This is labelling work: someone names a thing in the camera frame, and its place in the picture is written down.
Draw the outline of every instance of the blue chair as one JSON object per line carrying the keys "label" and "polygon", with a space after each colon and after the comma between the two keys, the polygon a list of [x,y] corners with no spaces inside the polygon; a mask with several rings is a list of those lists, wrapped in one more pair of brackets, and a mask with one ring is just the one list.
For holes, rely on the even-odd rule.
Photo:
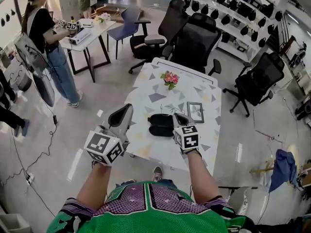
{"label": "blue chair", "polygon": [[107,31],[107,50],[109,51],[109,40],[108,36],[114,38],[117,41],[116,45],[116,59],[118,58],[118,41],[122,41],[123,39],[129,36],[134,36],[134,34],[138,31],[139,24],[135,24],[139,19],[141,9],[137,6],[129,6],[122,13],[121,17],[124,20],[124,24],[116,27],[114,29]]}

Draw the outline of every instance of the pillar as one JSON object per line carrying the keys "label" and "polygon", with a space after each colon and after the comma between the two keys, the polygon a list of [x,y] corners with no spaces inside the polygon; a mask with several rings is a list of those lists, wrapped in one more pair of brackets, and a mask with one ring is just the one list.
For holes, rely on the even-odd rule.
{"label": "pillar", "polygon": [[78,0],[59,0],[59,4],[63,20],[70,21],[71,16],[80,19]]}

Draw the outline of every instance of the patterned tablecloth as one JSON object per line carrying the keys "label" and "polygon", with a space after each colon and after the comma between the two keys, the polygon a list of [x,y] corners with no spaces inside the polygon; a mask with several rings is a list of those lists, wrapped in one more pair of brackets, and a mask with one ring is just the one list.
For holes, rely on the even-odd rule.
{"label": "patterned tablecloth", "polygon": [[[159,164],[188,170],[187,157],[181,155],[179,146],[172,138],[151,135],[147,118],[157,113],[170,114],[170,108],[178,108],[187,115],[188,101],[202,103],[205,122],[196,124],[201,137],[199,151],[212,175],[220,130],[222,91],[211,84],[217,83],[210,81],[213,78],[202,74],[200,77],[189,68],[180,69],[174,65],[179,67],[176,64],[161,66],[146,63],[141,69],[125,101],[134,108],[131,126],[127,132],[130,141],[127,152]],[[180,77],[176,88],[171,91],[160,78],[167,70]]]}

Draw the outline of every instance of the black t-shirt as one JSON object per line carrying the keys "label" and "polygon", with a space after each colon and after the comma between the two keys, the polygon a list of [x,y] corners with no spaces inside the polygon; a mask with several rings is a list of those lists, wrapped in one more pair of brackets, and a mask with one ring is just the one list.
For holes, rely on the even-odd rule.
{"label": "black t-shirt", "polygon": [[34,17],[29,38],[34,42],[35,46],[42,53],[46,45],[43,34],[49,29],[53,28],[55,23],[50,16],[50,13],[47,9],[39,9],[37,14]]}

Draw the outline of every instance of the floor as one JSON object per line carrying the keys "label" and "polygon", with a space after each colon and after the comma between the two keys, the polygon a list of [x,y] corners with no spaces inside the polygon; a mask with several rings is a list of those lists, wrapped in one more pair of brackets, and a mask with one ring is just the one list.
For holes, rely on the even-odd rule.
{"label": "floor", "polygon": [[[170,0],[118,0],[114,2],[131,3],[141,6],[145,11],[144,19],[152,21],[148,25],[149,33],[156,33],[165,8]],[[158,9],[150,5],[158,3]],[[99,63],[104,56],[99,42],[94,42],[89,48],[93,62]],[[52,108],[57,115],[59,124],[53,136],[51,155],[42,157],[30,168],[35,180],[33,187],[46,206],[55,215],[60,210],[66,198],[75,197],[91,171],[91,158],[81,151],[88,132],[101,122],[97,115],[99,110],[107,111],[120,103],[124,103],[137,75],[128,74],[128,69],[138,60],[134,59],[129,46],[129,39],[119,45],[119,57],[115,60],[115,42],[109,42],[109,56],[112,64],[95,70],[96,83],[86,72],[74,76],[76,85],[83,90],[84,98],[81,105],[74,109],[56,94],[55,106]],[[85,66],[83,56],[74,54],[76,68]],[[230,54],[216,49],[208,60],[207,70],[212,68],[216,58],[221,62],[221,75],[214,77],[219,81],[220,88],[234,89],[234,79],[242,69],[242,63]],[[249,174],[249,170],[261,167],[262,164],[275,156],[277,149],[286,149],[289,144],[295,144],[299,151],[300,163],[311,158],[311,132],[302,121],[296,121],[291,115],[295,108],[295,84],[287,90],[275,94],[269,100],[256,108],[249,106],[251,116],[245,117],[245,111],[240,104],[234,113],[229,109],[235,103],[235,98],[229,94],[222,96],[222,118],[219,145],[214,169],[214,178],[222,186],[260,186],[262,178]],[[47,152],[50,144],[50,131],[54,131],[52,114],[40,99],[32,85],[25,93],[18,93],[18,100],[12,106],[12,111],[31,121],[29,134],[26,138],[16,139],[17,150],[26,167],[36,160],[41,152]],[[21,169],[14,148],[10,128],[0,123],[0,179],[18,173]],[[155,164],[141,158],[131,158],[125,154],[119,158],[113,169],[108,190],[116,183],[130,178],[139,181],[151,178]],[[164,167],[166,178],[174,180],[179,189],[189,192],[190,175],[181,170],[171,170]],[[0,187],[0,199],[10,213],[20,213],[30,223],[34,233],[44,232],[53,219],[52,213],[46,208],[35,191],[29,187],[23,175],[17,175]],[[301,202],[301,193],[291,186],[283,184],[272,192],[264,203],[253,200],[253,204],[263,214],[262,224],[285,223],[288,218],[301,215],[308,203]],[[258,223],[259,217],[253,217]]]}

